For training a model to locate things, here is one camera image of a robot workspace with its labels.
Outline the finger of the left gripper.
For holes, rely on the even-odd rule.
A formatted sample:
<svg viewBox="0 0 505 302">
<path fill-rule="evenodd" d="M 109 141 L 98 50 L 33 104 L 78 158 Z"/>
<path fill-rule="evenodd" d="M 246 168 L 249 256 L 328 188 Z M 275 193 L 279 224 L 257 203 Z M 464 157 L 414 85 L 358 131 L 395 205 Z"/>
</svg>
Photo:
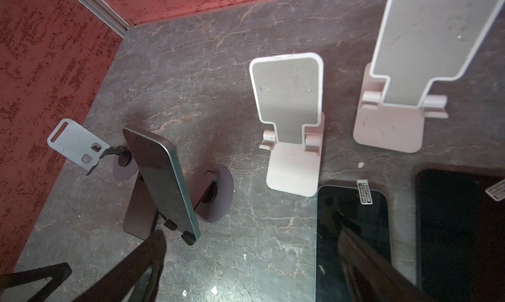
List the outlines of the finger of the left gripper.
<svg viewBox="0 0 505 302">
<path fill-rule="evenodd" d="M 46 299 L 72 274 L 72 269 L 68 263 L 60 263 L 23 271 L 1 275 L 1 292 L 6 289 L 22 286 L 28 283 L 49 278 L 50 281 L 28 301 L 46 301 Z"/>
</svg>

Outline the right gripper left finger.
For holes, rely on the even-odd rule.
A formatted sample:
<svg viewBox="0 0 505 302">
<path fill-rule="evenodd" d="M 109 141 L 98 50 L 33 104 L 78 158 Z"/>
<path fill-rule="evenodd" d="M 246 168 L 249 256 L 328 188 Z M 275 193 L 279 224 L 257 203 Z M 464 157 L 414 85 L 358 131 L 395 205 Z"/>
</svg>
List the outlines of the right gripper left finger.
<svg viewBox="0 0 505 302">
<path fill-rule="evenodd" d="M 166 255 L 163 231 L 155 231 L 76 301 L 155 301 Z"/>
</svg>

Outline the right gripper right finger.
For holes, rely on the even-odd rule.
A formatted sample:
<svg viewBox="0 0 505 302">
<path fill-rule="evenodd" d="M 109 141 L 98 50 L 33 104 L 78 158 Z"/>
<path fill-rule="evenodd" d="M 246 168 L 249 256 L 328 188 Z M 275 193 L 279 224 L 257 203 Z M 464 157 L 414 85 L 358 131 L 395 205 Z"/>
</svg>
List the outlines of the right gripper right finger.
<svg viewBox="0 0 505 302">
<path fill-rule="evenodd" d="M 349 228 L 337 245 L 353 301 L 433 301 Z"/>
</svg>

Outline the black phone with tag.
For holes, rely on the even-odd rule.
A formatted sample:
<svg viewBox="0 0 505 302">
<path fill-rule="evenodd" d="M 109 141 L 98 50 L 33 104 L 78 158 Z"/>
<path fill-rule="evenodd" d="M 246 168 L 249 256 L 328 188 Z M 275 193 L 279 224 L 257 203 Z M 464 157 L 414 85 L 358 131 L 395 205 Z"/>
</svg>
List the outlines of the black phone with tag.
<svg viewBox="0 0 505 302">
<path fill-rule="evenodd" d="M 323 185 L 317 191 L 316 301 L 376 300 L 368 278 L 391 262 L 387 198 L 370 189 Z"/>
<path fill-rule="evenodd" d="M 504 300 L 503 171 L 424 169 L 416 176 L 417 285 L 437 301 Z"/>
</svg>

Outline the round dark purple stand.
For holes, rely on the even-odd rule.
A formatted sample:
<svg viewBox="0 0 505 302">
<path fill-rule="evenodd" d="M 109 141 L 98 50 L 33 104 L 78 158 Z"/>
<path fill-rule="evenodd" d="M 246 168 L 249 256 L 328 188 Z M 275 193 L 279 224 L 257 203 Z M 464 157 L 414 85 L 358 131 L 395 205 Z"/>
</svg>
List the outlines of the round dark purple stand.
<svg viewBox="0 0 505 302">
<path fill-rule="evenodd" d="M 84 169 L 87 175 L 92 174 L 106 156 L 114 156 L 113 175 L 117 181 L 126 181 L 138 171 L 138 164 L 127 146 L 112 146 L 72 119 L 62 119 L 48 136 L 47 144 Z"/>
</svg>

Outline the white phone stand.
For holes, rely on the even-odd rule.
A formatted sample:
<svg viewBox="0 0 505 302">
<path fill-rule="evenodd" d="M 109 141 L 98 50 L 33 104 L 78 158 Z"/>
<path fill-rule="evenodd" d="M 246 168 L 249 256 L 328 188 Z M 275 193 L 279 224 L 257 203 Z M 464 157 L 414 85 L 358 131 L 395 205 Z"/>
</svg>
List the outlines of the white phone stand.
<svg viewBox="0 0 505 302">
<path fill-rule="evenodd" d="M 353 131 L 361 145 L 417 152 L 425 120 L 446 119 L 436 81 L 468 69 L 504 0 L 388 0 L 366 66 Z"/>
</svg>

